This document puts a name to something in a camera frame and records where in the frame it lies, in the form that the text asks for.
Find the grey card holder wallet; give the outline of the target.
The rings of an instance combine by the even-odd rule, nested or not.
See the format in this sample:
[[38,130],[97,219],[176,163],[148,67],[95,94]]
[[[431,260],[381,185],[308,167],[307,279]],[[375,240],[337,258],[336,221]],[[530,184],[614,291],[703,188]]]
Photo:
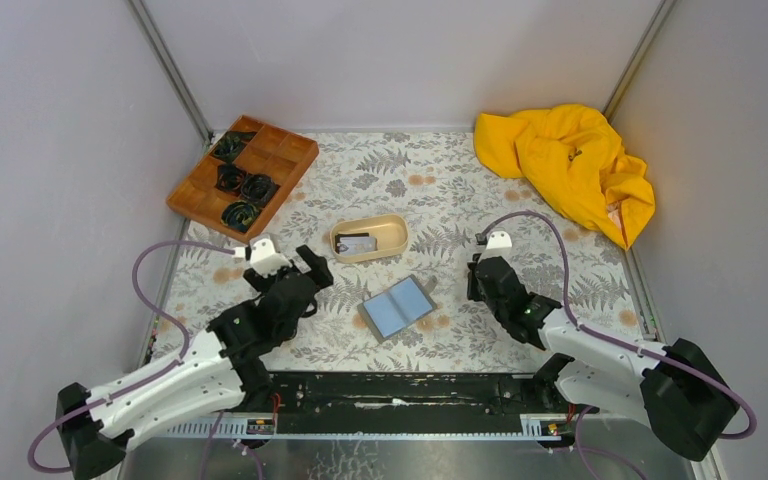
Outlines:
[[397,335],[438,308],[429,289],[415,275],[363,300],[358,313],[380,343]]

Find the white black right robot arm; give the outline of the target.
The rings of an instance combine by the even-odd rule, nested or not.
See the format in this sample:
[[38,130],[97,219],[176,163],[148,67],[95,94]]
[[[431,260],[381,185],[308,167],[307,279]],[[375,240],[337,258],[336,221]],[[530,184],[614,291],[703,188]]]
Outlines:
[[698,345],[678,339],[627,349],[626,336],[590,335],[560,302],[527,291],[500,256],[474,255],[467,293],[515,341],[550,352],[537,376],[564,400],[632,419],[688,460],[703,460],[738,412],[737,401],[715,388],[724,380]]

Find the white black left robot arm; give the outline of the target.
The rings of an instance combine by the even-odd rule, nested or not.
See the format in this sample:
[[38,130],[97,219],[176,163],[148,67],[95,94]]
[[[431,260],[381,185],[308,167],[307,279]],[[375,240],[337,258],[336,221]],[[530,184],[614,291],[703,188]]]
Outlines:
[[332,286],[327,260],[302,245],[300,270],[261,238],[232,255],[245,259],[255,298],[233,305],[171,353],[105,385],[72,383],[57,395],[56,430],[67,473],[94,479],[120,464],[146,440],[200,415],[259,407],[272,393],[261,358],[296,333]]

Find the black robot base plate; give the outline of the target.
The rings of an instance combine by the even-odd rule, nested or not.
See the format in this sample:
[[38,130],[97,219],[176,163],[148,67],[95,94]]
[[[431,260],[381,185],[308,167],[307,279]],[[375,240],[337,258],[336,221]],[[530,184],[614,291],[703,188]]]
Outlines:
[[240,414],[265,414],[285,435],[522,434],[582,410],[547,380],[505,373],[275,372],[258,402]]

